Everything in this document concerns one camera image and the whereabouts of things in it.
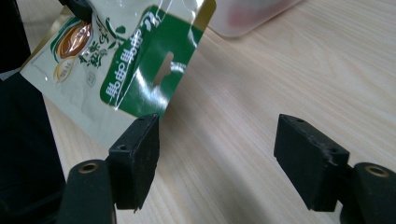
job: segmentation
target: table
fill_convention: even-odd
[[[31,49],[62,7],[18,0]],[[46,100],[65,175],[104,159]],[[396,170],[396,3],[304,0],[248,35],[207,29],[161,121],[141,211],[119,223],[339,223],[310,212],[273,156],[279,114],[305,119],[360,161]]]

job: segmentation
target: transparent plastic container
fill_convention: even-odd
[[[237,37],[253,30],[301,0],[216,0],[209,27],[222,36]]]

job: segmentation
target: wood grain surface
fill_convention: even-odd
[[[32,49],[62,9],[18,1]],[[64,173],[104,159],[46,100]],[[276,158],[279,114],[305,119],[396,171],[396,2],[304,0],[236,39],[206,29],[161,121],[161,156],[141,211],[119,223],[339,223],[308,211]]]

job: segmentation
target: green label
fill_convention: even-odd
[[[134,34],[116,50],[100,90],[102,101],[133,116],[163,115],[203,31],[157,7],[150,7]],[[165,56],[171,73],[154,84]]]

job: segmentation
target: pink object in container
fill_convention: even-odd
[[[253,30],[301,0],[216,0],[209,27],[222,36],[237,37]]]

